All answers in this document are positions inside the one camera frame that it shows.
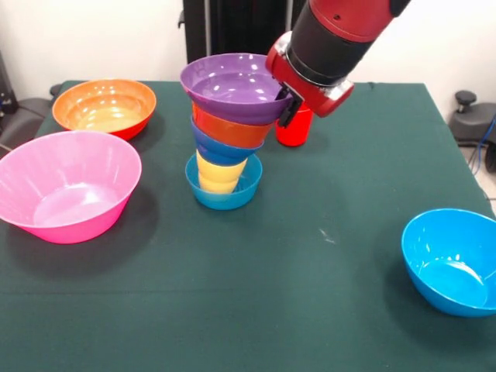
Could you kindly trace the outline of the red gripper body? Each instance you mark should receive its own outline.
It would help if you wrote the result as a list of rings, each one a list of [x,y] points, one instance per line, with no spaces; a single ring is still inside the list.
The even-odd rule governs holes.
[[[287,31],[277,39],[267,55],[266,67],[293,96],[304,101],[317,116],[326,117],[351,96],[354,83],[344,78],[329,87],[320,87],[302,77],[289,60],[291,34]]]

